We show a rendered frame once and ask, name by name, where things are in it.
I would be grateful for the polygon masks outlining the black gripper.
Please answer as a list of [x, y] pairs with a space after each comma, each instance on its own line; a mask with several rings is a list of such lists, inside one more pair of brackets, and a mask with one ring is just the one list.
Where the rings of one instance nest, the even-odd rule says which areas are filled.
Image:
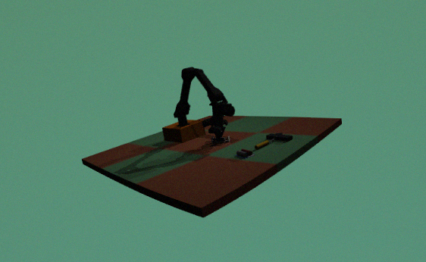
[[217, 141], [219, 142], [223, 136], [225, 126], [227, 125], [227, 120], [224, 120], [224, 115], [213, 115], [213, 126], [208, 130], [208, 133], [214, 133]]

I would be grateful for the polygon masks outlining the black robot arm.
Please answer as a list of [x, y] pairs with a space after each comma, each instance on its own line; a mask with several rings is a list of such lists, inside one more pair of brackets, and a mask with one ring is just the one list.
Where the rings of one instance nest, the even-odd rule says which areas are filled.
[[[213, 115], [225, 115], [232, 117], [235, 114], [235, 108], [231, 103], [228, 103], [227, 99], [224, 97], [223, 92], [211, 84], [208, 77], [203, 73], [204, 70], [196, 69], [194, 67], [188, 67], [182, 69], [182, 78], [183, 84], [180, 94], [180, 101], [176, 106], [176, 111], [174, 112], [174, 117], [178, 117], [179, 125], [177, 126], [186, 126], [189, 125], [186, 120], [186, 115], [189, 114], [190, 104], [188, 104], [191, 81], [196, 76], [200, 81], [201, 85], [205, 88], [207, 96], [212, 106]], [[219, 101], [219, 102], [218, 102]], [[213, 119], [208, 118], [202, 121], [204, 127], [213, 126]]]

